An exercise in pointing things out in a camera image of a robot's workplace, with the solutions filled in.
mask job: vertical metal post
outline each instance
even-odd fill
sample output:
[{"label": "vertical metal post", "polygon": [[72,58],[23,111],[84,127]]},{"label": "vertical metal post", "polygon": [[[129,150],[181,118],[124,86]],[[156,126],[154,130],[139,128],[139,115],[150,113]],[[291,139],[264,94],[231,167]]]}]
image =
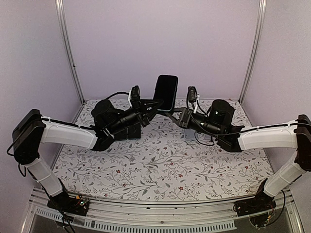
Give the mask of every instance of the vertical metal post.
[{"label": "vertical metal post", "polygon": [[243,103],[244,103],[246,93],[247,93],[247,89],[249,86],[249,82],[250,82],[251,77],[252,77],[254,64],[255,64],[255,60],[256,60],[256,55],[257,55],[257,51],[258,51],[258,47],[259,47],[261,31],[262,31],[262,27],[263,27],[265,11],[266,11],[266,0],[260,0],[258,17],[257,17],[256,32],[255,32],[255,38],[254,38],[254,42],[253,42],[252,52],[251,52],[251,56],[250,56],[250,59],[248,62],[244,83],[243,83],[242,90],[241,90],[240,97],[239,97],[239,102],[241,105],[243,105]]},{"label": "vertical metal post", "polygon": [[58,21],[59,21],[61,33],[63,36],[63,41],[64,41],[64,45],[65,45],[65,49],[66,49],[66,54],[67,54],[67,58],[68,58],[68,62],[69,62],[74,86],[76,88],[79,100],[80,100],[81,104],[83,104],[85,102],[85,99],[84,99],[84,96],[82,93],[81,85],[80,85],[80,82],[78,79],[78,74],[77,74],[76,66],[75,66],[75,63],[73,60],[73,55],[72,55],[72,51],[71,51],[71,47],[70,47],[69,36],[68,36],[66,20],[65,20],[65,11],[64,11],[64,6],[63,6],[63,0],[56,0],[56,10],[57,10]]}]

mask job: ventilation grille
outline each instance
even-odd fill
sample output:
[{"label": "ventilation grille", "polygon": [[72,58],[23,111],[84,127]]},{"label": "ventilation grille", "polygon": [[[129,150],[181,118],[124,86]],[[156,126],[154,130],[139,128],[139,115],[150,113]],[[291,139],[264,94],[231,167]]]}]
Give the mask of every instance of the ventilation grille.
[{"label": "ventilation grille", "polygon": [[[53,210],[37,207],[36,214],[52,220],[62,221],[62,215]],[[85,219],[84,225],[75,223],[72,223],[72,225],[106,233],[216,233],[236,229],[234,221],[184,227],[134,227]]]}]

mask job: smartphone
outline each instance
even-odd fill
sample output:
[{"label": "smartphone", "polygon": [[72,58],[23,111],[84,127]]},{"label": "smartphone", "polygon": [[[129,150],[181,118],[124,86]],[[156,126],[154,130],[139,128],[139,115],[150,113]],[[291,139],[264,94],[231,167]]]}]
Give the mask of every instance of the smartphone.
[{"label": "smartphone", "polygon": [[177,76],[162,74],[158,77],[155,85],[154,100],[162,99],[164,101],[158,111],[170,112],[174,109],[177,85]]}]

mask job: floral tablecloth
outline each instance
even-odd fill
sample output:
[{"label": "floral tablecloth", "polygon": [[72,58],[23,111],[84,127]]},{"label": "floral tablecloth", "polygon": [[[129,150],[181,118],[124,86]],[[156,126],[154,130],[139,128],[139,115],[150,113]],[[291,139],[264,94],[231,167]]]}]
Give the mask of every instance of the floral tablecloth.
[{"label": "floral tablecloth", "polygon": [[[89,100],[77,123],[93,124],[90,111],[99,100]],[[249,126],[237,101],[228,100],[236,111],[234,125]],[[127,109],[127,100],[112,100]],[[202,100],[208,109],[212,100]],[[175,107],[185,107],[176,100]],[[209,143],[203,136],[199,140]],[[65,145],[53,169],[72,192],[98,197],[189,201],[216,200],[255,194],[261,180],[272,169],[263,149],[229,153],[215,145],[207,147],[184,138],[183,129],[167,117],[157,115],[141,139],[119,141],[96,152]]]}]

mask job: floral pattern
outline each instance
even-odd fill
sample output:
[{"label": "floral pattern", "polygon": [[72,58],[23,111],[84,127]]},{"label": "floral pattern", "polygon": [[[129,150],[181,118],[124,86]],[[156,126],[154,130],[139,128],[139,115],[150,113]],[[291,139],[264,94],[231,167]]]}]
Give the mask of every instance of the floral pattern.
[{"label": "floral pattern", "polygon": [[[90,111],[98,100],[89,100],[77,123],[93,124]],[[127,100],[111,100],[127,109]],[[237,101],[228,100],[236,111],[234,125],[250,126]],[[202,100],[208,109],[212,100]],[[175,107],[184,107],[176,100]],[[199,140],[208,143],[203,135]],[[216,200],[255,194],[272,169],[263,149],[229,153],[218,145],[207,147],[186,140],[183,129],[157,115],[141,130],[141,139],[112,144],[97,152],[65,145],[53,169],[71,192],[97,197],[150,200]]]}]

